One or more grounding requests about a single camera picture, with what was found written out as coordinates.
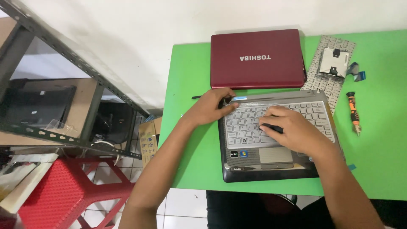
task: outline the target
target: red plastic stool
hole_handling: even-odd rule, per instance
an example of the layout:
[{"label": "red plastic stool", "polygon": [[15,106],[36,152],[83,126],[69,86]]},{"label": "red plastic stool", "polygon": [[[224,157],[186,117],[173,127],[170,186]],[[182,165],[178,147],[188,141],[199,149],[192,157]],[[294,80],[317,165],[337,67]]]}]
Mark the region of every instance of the red plastic stool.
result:
[{"label": "red plastic stool", "polygon": [[[106,162],[121,183],[96,185],[87,175],[99,163]],[[84,172],[83,163],[90,163]],[[112,218],[130,196],[135,183],[131,183],[122,171],[113,165],[112,158],[58,159],[19,209],[26,229],[66,229],[77,219],[83,229],[90,229],[81,216],[94,202],[119,199],[95,229],[111,229]]]}]

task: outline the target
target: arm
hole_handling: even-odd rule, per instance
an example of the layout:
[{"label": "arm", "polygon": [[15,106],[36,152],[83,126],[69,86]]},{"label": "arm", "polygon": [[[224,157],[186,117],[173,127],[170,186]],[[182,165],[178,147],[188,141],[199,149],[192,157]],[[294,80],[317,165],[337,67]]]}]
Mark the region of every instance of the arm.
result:
[{"label": "arm", "polygon": [[272,106],[260,125],[280,126],[280,134],[260,126],[281,145],[311,156],[324,189],[326,205],[337,228],[383,229],[376,210],[352,175],[339,149],[300,113],[283,106]]},{"label": "arm", "polygon": [[199,125],[218,120],[236,109],[237,103],[218,109],[219,101],[230,96],[236,96],[230,88],[209,90],[178,121],[134,185],[119,229],[157,228],[157,208],[173,183],[189,137]]}]

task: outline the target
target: orange screwdriver handle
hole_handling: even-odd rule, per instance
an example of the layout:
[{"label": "orange screwdriver handle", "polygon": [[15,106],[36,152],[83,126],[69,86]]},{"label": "orange screwdriver handle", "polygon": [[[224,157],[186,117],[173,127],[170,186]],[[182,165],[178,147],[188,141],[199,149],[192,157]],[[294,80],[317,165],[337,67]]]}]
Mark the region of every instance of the orange screwdriver handle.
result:
[{"label": "orange screwdriver handle", "polygon": [[346,96],[348,97],[350,106],[350,119],[354,125],[359,125],[359,114],[356,111],[355,93],[348,92],[346,93]]}]

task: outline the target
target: toshiba logo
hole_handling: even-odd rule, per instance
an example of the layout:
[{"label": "toshiba logo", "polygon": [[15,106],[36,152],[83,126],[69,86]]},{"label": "toshiba logo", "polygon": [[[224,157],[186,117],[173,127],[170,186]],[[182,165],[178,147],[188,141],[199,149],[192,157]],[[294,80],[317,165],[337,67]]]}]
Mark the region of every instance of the toshiba logo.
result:
[{"label": "toshiba logo", "polygon": [[261,60],[261,59],[270,59],[270,55],[262,55],[262,56],[245,56],[245,57],[240,57],[240,60]]}]

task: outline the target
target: detached keyboard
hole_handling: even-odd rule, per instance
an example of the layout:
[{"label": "detached keyboard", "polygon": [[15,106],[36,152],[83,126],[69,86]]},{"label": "detached keyboard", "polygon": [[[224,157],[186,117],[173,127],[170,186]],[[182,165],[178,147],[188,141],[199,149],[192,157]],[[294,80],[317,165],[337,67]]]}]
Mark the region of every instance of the detached keyboard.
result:
[{"label": "detached keyboard", "polygon": [[[335,142],[323,102],[279,104],[301,113],[319,131]],[[263,148],[277,144],[276,140],[259,130],[258,119],[265,115],[269,106],[238,108],[225,116],[226,143],[228,149]]]}]

